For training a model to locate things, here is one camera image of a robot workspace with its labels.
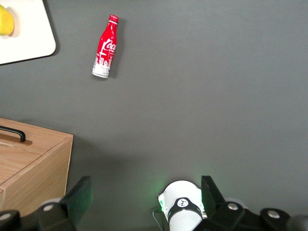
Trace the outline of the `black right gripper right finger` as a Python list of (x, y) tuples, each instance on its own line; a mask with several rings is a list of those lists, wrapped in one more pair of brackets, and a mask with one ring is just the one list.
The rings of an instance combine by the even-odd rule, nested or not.
[(291, 218), (276, 208), (263, 208), (257, 215), (237, 202), (226, 201), (213, 179), (202, 176), (202, 202), (207, 218), (198, 231), (285, 231)]

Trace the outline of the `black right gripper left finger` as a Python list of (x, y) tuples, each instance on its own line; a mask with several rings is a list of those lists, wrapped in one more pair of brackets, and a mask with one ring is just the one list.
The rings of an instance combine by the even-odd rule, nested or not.
[(2, 231), (76, 231), (93, 200), (92, 179), (83, 176), (60, 199), (43, 203), (29, 215), (21, 216), (18, 210), (0, 212)]

